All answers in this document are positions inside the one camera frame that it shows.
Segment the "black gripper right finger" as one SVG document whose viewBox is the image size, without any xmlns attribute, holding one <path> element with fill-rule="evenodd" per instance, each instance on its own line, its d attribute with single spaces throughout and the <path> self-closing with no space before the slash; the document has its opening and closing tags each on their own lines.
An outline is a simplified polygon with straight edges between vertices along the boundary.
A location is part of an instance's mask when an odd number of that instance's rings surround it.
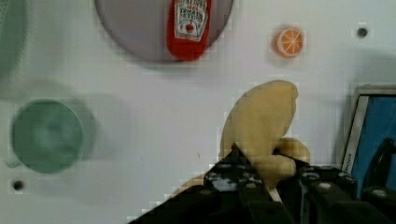
<svg viewBox="0 0 396 224">
<path fill-rule="evenodd" d="M 296 159 L 294 176 L 279 182 L 282 201 L 272 206 L 272 224 L 395 224 L 395 201 L 370 187 L 357 197 L 357 180 L 332 166 Z"/>
</svg>

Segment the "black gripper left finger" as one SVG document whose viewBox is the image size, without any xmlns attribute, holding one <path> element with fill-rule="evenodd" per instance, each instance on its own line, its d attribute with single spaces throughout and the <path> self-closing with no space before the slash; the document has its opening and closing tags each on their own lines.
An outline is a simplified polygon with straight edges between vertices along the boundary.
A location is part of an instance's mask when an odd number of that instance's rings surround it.
<svg viewBox="0 0 396 224">
<path fill-rule="evenodd" d="M 204 183 L 188 187 L 128 224 L 296 224 L 275 202 L 237 145 Z"/>
</svg>

